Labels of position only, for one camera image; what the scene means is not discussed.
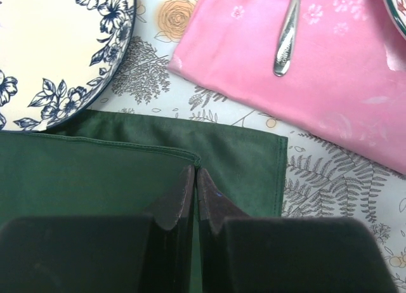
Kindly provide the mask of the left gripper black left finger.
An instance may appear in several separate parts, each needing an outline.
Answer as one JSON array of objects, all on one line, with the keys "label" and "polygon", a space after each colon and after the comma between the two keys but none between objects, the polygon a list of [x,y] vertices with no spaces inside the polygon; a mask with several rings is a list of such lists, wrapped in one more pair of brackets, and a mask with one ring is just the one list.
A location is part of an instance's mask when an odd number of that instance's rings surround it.
[{"label": "left gripper black left finger", "polygon": [[24,217],[1,228],[2,292],[188,292],[194,168],[142,213]]}]

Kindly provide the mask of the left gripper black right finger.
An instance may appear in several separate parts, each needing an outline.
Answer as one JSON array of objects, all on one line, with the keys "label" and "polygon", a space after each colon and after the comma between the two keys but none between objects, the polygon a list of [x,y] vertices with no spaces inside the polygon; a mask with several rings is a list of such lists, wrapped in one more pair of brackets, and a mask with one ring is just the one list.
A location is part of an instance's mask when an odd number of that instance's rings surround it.
[{"label": "left gripper black right finger", "polygon": [[371,232],[353,218],[254,218],[197,174],[204,292],[395,292]]}]

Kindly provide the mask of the dark green cloth napkin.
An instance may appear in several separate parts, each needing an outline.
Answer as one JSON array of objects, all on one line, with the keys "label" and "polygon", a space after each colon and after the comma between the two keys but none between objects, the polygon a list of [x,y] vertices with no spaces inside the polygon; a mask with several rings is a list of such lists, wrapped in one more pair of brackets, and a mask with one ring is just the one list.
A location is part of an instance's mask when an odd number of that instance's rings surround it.
[{"label": "dark green cloth napkin", "polygon": [[87,111],[41,133],[1,133],[1,228],[12,219],[142,213],[187,166],[260,216],[281,212],[287,138],[258,130]]}]

